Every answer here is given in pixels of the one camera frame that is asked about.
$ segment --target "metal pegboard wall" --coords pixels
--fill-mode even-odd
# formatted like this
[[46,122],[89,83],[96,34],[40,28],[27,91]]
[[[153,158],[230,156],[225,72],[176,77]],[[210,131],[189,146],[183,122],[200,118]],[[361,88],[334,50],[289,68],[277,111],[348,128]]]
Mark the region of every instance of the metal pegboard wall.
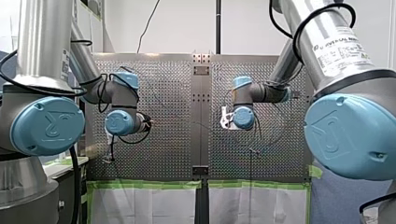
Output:
[[[310,153],[304,142],[304,114],[308,105],[306,78],[303,72],[291,82],[299,99],[283,104],[254,104],[260,120],[262,139],[257,128],[251,131],[227,131],[220,127],[220,107],[232,106],[229,90],[233,79],[250,76],[266,80],[276,64],[275,57],[218,58],[212,60],[212,113],[209,141],[209,174],[213,179],[260,179],[306,182]],[[251,150],[260,152],[251,158]]]
[[[92,130],[87,131],[87,147],[91,148],[89,179],[191,179],[191,60],[136,59],[101,60],[96,62],[102,73],[112,73],[121,65],[132,67],[139,77],[138,111],[154,120],[148,138],[137,145],[119,141],[114,147],[115,161],[103,162],[108,151],[104,130],[105,112],[100,114],[97,106],[88,105],[88,117],[92,116]],[[137,141],[144,133],[124,137]]]

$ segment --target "green tape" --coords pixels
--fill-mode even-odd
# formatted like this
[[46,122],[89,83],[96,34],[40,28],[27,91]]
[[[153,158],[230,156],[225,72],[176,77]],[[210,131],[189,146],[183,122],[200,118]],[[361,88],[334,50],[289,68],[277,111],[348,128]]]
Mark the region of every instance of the green tape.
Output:
[[321,179],[321,177],[323,175],[323,171],[320,168],[318,168],[317,166],[309,165],[309,175],[311,177]]
[[209,187],[211,189],[227,189],[227,188],[242,188],[255,187],[262,189],[307,189],[308,186],[303,184],[287,184],[270,181],[250,181],[248,180],[209,180]]
[[93,188],[90,188],[88,183],[87,183],[87,205],[88,205],[88,218],[87,218],[87,224],[91,224],[91,215],[92,215],[92,197],[93,197]]
[[88,201],[88,196],[87,194],[81,195],[81,203],[85,203]]
[[306,217],[305,222],[306,224],[311,223],[311,192],[312,192],[312,185],[311,183],[306,183],[308,188],[306,189]]
[[144,181],[144,180],[108,180],[89,181],[87,186],[91,189],[198,189],[200,181]]

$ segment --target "perforated metal panel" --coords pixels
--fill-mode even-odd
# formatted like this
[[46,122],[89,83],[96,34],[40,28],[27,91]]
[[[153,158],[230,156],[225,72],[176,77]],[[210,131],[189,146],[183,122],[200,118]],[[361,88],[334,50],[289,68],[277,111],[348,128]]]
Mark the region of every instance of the perforated metal panel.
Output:
[[[191,56],[108,54],[95,57],[102,73],[132,67],[139,76],[138,111],[151,116],[154,127],[138,145],[115,144],[115,161],[103,162],[108,151],[104,120],[97,106],[87,105],[89,179],[191,179]],[[144,133],[125,137],[136,141]]]
[[[306,182],[311,156],[304,143],[304,113],[310,100],[310,86],[304,72],[292,83],[299,99],[285,104],[255,104],[259,130],[231,132],[220,128],[220,106],[231,105],[233,78],[251,76],[267,79],[277,57],[210,57],[210,74],[193,74],[191,55],[100,54],[95,59],[101,72],[133,67],[140,78],[138,110],[155,123],[148,139],[139,145],[115,146],[112,164],[103,162],[108,145],[104,130],[106,113],[87,105],[87,155],[89,179],[131,178],[190,180],[193,165],[209,165],[212,179],[260,179]],[[134,134],[128,140],[137,140]],[[250,149],[260,151],[252,157]]]
[[[232,105],[233,79],[250,76],[266,80],[276,64],[276,57],[214,56],[212,58],[212,131],[209,137],[209,172],[215,179],[254,178],[286,182],[303,182],[308,178],[310,153],[304,142],[304,114],[309,87],[304,71],[291,82],[299,99],[284,104],[255,104],[262,129],[254,137],[251,131],[225,131],[219,125],[220,107]],[[251,149],[260,152],[252,158]]]

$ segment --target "light blue joint cap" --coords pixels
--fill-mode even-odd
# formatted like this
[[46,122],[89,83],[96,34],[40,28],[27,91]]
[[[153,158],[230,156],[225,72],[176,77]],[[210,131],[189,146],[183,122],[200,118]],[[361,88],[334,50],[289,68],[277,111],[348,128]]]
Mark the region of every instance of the light blue joint cap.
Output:
[[240,106],[233,112],[233,123],[240,129],[249,130],[254,124],[254,113],[246,106]]
[[[135,90],[139,89],[139,79],[137,78],[136,74],[129,72],[116,72],[114,74],[122,78],[122,80],[126,81]],[[114,80],[123,86],[127,86],[123,81],[119,80],[117,77],[114,77]]]
[[251,77],[236,77],[233,79],[233,89],[236,90],[251,83]]
[[116,136],[124,136],[132,133],[134,120],[131,115],[123,110],[114,110],[109,113],[105,120],[106,130]]
[[318,161],[340,176],[396,178],[396,118],[373,101],[351,94],[324,96],[308,109],[304,133]]
[[84,115],[72,100],[45,97],[26,106],[14,119],[10,140],[25,155],[53,156],[73,146],[84,126]]

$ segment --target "white wall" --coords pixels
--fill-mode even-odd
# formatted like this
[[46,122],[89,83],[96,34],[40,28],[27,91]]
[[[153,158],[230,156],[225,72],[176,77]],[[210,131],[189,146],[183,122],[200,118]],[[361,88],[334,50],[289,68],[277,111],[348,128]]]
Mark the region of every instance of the white wall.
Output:
[[[136,52],[155,3],[156,0],[105,0],[105,27],[115,52]],[[162,0],[140,52],[214,50],[215,4],[214,0]],[[105,51],[111,50],[105,43]]]
[[0,0],[0,50],[11,52],[18,46],[20,1]]
[[[105,0],[104,51],[136,52],[156,0]],[[347,0],[358,14],[355,32],[380,67],[396,64],[391,34],[396,0]],[[269,20],[268,0],[222,0],[222,53],[277,55],[286,38]],[[141,52],[215,51],[215,0],[161,1],[143,39]],[[278,23],[286,27],[281,15]]]

